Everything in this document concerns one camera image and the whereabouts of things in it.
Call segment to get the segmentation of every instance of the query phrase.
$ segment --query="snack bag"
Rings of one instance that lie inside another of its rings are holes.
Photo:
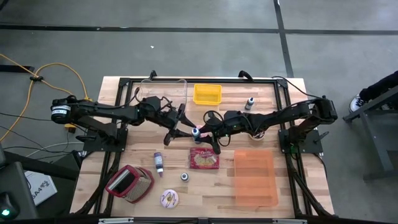
[[[191,169],[219,169],[220,158],[212,148],[194,147],[190,149],[189,161]]]

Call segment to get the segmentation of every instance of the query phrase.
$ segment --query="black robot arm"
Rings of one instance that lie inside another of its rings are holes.
[[[308,132],[319,124],[331,124],[337,119],[335,106],[331,100],[316,98],[292,104],[280,111],[269,114],[252,114],[240,111],[227,111],[222,118],[215,111],[208,111],[204,116],[205,125],[199,129],[200,133],[211,133],[196,141],[211,144],[215,153],[220,151],[220,138],[231,137],[233,134],[248,133],[255,136],[277,124],[305,119],[300,125],[289,128],[288,140],[294,144],[303,141]]]
[[[177,123],[195,127],[195,125],[185,116],[185,105],[181,104],[179,109],[171,105],[167,100],[165,106],[161,106],[162,99],[156,96],[142,99],[137,105],[129,106],[110,106],[88,100],[78,100],[71,95],[64,99],[53,100],[51,110],[51,120],[58,124],[75,124],[86,128],[86,136],[78,136],[83,142],[97,142],[97,147],[117,146],[125,144],[127,129],[118,128],[114,123],[102,123],[92,116],[112,118],[121,120],[124,124],[138,126],[145,120],[167,128],[169,133],[164,139],[164,144],[169,145],[171,139],[179,137],[190,137],[191,135],[177,129]]]

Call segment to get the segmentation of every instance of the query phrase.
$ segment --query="wooden table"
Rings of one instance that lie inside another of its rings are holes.
[[[104,77],[98,101],[114,105],[120,77]],[[291,78],[290,81],[305,91],[301,78]],[[193,84],[188,83],[187,117],[195,124],[204,124],[203,114],[208,110],[218,110],[223,114],[227,110],[243,110],[249,97],[255,97],[252,113],[270,113],[276,110],[275,94],[272,85],[267,84],[221,84],[222,103],[219,106],[198,106],[193,102]],[[289,86],[292,103],[306,100],[307,96],[294,87]],[[127,164],[149,169],[155,178],[154,188],[137,204],[130,204],[121,198],[113,201],[113,217],[223,217],[223,218],[292,218],[294,217],[292,198],[284,155],[279,149],[277,131],[279,126],[273,126],[266,131],[263,141],[253,141],[247,134],[232,136],[231,144],[221,148],[219,170],[188,169],[188,149],[196,147],[192,139],[174,139],[169,146],[163,145],[166,129],[150,122],[144,122],[138,127],[129,126],[127,146],[121,156],[119,167]],[[179,125],[183,131],[190,128]],[[274,167],[279,203],[275,207],[239,207],[235,206],[233,175],[233,156],[235,149],[270,150],[274,156]],[[154,166],[154,152],[160,151],[164,158],[164,177],[160,178]],[[103,152],[92,153],[83,161],[80,176],[73,198],[71,212],[77,211],[88,200],[98,185]],[[302,160],[307,177],[307,185],[324,208],[333,213],[333,206],[321,162],[312,154],[303,154]],[[180,174],[187,172],[190,181],[180,180]],[[161,207],[159,198],[166,189],[174,189],[180,197],[179,205],[174,209]],[[304,211],[303,197],[300,188],[298,199]],[[104,191],[103,206],[108,197]]]

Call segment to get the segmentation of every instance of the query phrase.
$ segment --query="yellow plastic basket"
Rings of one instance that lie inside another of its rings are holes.
[[[193,101],[198,105],[219,105],[221,103],[221,85],[195,84]]]

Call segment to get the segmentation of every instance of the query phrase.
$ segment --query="concrete floor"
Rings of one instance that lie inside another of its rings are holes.
[[[286,29],[397,30],[395,0],[280,0]],[[86,0],[10,1],[0,12],[7,24],[52,24],[121,27],[278,28],[272,0]],[[235,77],[246,70],[254,77],[286,77],[279,34],[220,34],[165,32],[60,32],[0,30],[0,53],[36,68],[51,62],[72,66],[83,77],[88,93],[98,96],[106,75]],[[304,78],[309,93],[326,95],[341,117],[362,88],[397,70],[396,35],[287,35],[294,76]],[[50,83],[83,91],[78,79],[62,67],[44,70]],[[1,112],[19,114],[29,79],[2,73]],[[26,116],[50,118],[50,104],[63,93],[36,84]],[[0,116],[9,127],[14,118]],[[337,215],[345,218],[396,222],[398,179],[365,184],[363,174],[378,168],[362,125],[339,119],[320,126],[331,198]],[[14,131],[43,146],[66,142],[61,125],[23,119]],[[76,142],[73,135],[69,140]],[[37,145],[14,134],[3,147]],[[62,150],[63,146],[52,148]],[[80,150],[81,145],[70,145]],[[34,150],[16,149],[28,155]],[[33,158],[51,156],[38,152]]]

